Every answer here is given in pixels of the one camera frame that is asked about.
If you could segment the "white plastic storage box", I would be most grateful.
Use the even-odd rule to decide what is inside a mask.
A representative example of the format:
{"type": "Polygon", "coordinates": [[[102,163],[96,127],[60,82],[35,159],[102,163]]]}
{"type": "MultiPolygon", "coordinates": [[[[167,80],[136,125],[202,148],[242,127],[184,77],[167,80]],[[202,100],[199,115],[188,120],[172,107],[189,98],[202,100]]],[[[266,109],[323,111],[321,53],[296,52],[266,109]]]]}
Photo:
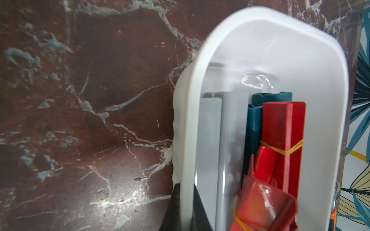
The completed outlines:
{"type": "Polygon", "coordinates": [[[180,183],[184,231],[193,218],[199,101],[203,92],[246,90],[242,74],[273,76],[273,91],[290,91],[306,103],[298,193],[301,231],[326,231],[335,191],[349,90],[339,42],[305,22],[267,7],[239,10],[206,38],[173,95],[173,181],[180,183]]]}

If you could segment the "teal block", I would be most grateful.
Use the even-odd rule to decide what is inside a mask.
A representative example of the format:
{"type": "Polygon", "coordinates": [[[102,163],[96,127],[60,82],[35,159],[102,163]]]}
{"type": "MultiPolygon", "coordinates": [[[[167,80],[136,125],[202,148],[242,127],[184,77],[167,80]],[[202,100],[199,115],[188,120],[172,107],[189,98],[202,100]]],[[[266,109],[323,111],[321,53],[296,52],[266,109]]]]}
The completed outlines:
{"type": "Polygon", "coordinates": [[[291,102],[292,98],[293,94],[285,91],[279,93],[256,93],[252,95],[251,104],[257,107],[268,102],[291,102]]]}
{"type": "Polygon", "coordinates": [[[258,106],[249,105],[243,158],[243,177],[248,173],[251,155],[254,155],[254,162],[257,160],[258,149],[262,137],[262,118],[263,104],[258,106]]]}

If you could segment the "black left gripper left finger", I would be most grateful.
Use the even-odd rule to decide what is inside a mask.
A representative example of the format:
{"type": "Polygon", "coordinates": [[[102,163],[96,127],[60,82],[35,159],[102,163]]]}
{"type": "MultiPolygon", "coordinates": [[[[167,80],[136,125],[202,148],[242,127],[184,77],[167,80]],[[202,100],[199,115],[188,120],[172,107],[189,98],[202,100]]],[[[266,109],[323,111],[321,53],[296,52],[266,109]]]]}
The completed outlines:
{"type": "Polygon", "coordinates": [[[173,187],[173,192],[159,231],[180,231],[180,184],[173,187]]]}

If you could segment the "orange adjustable wrench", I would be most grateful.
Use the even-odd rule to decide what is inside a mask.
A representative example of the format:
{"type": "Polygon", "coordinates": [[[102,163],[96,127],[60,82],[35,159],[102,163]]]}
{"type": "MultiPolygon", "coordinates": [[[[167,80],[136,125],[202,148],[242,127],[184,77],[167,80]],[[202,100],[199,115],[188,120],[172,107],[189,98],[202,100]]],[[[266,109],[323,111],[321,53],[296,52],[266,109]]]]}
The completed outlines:
{"type": "Polygon", "coordinates": [[[336,223],[337,223],[337,208],[335,208],[331,213],[328,231],[336,231],[336,223]]]}

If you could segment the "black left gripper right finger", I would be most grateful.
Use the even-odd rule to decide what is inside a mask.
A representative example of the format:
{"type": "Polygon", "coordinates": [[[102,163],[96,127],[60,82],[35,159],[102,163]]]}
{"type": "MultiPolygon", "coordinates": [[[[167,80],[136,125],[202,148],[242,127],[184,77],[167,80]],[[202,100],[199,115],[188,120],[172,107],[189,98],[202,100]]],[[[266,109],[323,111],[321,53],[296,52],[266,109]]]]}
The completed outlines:
{"type": "Polygon", "coordinates": [[[196,186],[194,186],[192,230],[213,231],[196,186]]]}

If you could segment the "red clip tool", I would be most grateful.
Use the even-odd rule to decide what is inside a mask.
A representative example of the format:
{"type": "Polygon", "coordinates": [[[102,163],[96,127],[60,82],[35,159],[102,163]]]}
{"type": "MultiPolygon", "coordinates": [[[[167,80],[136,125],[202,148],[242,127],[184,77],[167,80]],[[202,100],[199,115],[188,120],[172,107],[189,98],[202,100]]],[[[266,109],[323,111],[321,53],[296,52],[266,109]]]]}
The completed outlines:
{"type": "Polygon", "coordinates": [[[298,197],[306,103],[263,105],[262,140],[254,177],[298,197]]]}
{"type": "Polygon", "coordinates": [[[231,231],[297,231],[297,199],[254,177],[254,155],[234,209],[231,231]]]}

